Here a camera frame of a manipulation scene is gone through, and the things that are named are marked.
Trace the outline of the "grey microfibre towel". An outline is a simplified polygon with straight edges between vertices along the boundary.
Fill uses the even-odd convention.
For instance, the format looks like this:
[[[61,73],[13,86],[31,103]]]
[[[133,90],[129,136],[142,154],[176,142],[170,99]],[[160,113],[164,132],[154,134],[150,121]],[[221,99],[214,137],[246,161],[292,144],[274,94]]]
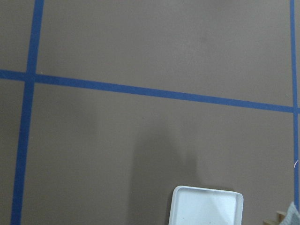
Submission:
[[[300,213],[296,209],[294,202],[291,202],[285,218],[279,225],[300,225]]]

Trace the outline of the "white towel rack wooden bars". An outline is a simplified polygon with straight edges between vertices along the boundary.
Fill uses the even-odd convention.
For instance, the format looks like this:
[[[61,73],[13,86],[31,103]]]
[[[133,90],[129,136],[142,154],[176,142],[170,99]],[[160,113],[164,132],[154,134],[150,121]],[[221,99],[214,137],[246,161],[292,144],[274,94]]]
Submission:
[[[169,225],[242,225],[243,195],[233,191],[177,186],[172,193]]]

